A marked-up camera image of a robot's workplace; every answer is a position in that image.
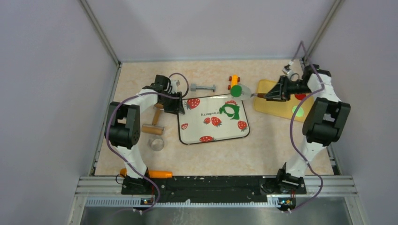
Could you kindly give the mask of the wooden handled scraper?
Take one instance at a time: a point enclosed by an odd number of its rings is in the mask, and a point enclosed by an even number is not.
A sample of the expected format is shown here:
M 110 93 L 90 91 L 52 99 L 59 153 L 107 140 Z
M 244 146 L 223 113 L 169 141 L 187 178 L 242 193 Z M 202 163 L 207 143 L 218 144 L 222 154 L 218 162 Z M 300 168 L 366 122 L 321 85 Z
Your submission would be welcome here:
M 240 97 L 233 97 L 235 100 L 248 100 L 252 97 L 264 98 L 266 93 L 253 93 L 250 88 L 245 85 L 239 84 L 242 87 L 242 95 Z

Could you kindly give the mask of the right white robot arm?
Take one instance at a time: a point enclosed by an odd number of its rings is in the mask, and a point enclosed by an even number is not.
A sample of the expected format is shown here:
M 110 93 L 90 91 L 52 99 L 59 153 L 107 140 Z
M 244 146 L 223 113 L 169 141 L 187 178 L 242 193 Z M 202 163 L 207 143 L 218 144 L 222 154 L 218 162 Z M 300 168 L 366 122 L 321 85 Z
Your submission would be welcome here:
M 306 66 L 302 77 L 295 81 L 286 75 L 280 76 L 264 99 L 286 102 L 294 94 L 305 94 L 304 100 L 313 97 L 314 103 L 303 123 L 304 139 L 300 148 L 293 145 L 296 154 L 278 170 L 271 186 L 281 193 L 303 187 L 310 163 L 321 150 L 339 140 L 351 111 L 350 104 L 336 95 L 330 72 L 320 69 L 318 65 Z

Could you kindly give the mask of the wooden rolling pin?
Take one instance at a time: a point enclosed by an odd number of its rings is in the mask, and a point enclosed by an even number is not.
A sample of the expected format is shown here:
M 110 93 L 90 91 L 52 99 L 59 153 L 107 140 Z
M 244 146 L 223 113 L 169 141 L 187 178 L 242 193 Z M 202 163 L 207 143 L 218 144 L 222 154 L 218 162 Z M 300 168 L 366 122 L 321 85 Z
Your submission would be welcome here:
M 159 118 L 162 112 L 164 111 L 164 108 L 162 104 L 157 103 L 154 105 L 154 109 L 155 109 L 155 114 L 153 116 L 152 123 L 143 124 L 141 127 L 141 132 L 160 136 L 163 134 L 165 129 L 162 126 L 158 126 Z

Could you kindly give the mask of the green dough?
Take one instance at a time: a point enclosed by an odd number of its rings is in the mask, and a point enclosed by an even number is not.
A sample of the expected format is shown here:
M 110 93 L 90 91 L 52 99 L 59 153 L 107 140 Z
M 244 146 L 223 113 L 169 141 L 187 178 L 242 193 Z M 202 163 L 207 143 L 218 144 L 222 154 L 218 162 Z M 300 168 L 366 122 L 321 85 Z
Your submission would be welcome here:
M 240 106 L 234 104 L 224 104 L 219 108 L 219 113 L 227 115 L 231 120 L 239 120 L 239 112 Z

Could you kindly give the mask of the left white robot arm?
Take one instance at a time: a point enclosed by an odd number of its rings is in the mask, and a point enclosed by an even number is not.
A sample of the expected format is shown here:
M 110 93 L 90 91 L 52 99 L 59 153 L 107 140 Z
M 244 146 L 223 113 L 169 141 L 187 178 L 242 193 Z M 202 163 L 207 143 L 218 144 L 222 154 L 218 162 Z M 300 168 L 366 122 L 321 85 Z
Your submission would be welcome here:
M 151 182 L 147 166 L 142 160 L 138 141 L 141 135 L 141 114 L 160 104 L 166 113 L 184 114 L 183 94 L 178 91 L 179 81 L 157 75 L 153 83 L 136 95 L 108 106 L 104 137 L 108 148 L 122 159 L 126 176 L 134 179 L 132 186 L 140 194 L 149 191 Z

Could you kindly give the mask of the white strawberry tray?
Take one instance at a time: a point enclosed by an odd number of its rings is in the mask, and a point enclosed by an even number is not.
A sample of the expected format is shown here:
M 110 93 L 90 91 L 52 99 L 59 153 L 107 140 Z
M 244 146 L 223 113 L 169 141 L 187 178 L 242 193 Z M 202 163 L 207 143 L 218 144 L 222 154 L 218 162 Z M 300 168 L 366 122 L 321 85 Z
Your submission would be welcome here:
M 231 120 L 220 114 L 224 104 L 240 106 L 240 119 Z M 178 132 L 181 143 L 200 144 L 247 137 L 250 126 L 242 100 L 235 100 L 230 94 L 183 100 L 185 114 L 178 115 Z

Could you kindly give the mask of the round green dough wrapper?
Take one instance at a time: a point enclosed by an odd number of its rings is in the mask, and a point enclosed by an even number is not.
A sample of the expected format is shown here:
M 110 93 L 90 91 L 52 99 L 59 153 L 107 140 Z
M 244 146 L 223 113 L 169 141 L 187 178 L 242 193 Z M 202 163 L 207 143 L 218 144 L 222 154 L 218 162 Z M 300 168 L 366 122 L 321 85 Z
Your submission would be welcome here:
M 230 89 L 230 94 L 232 97 L 237 98 L 242 95 L 242 87 L 240 85 L 234 85 Z

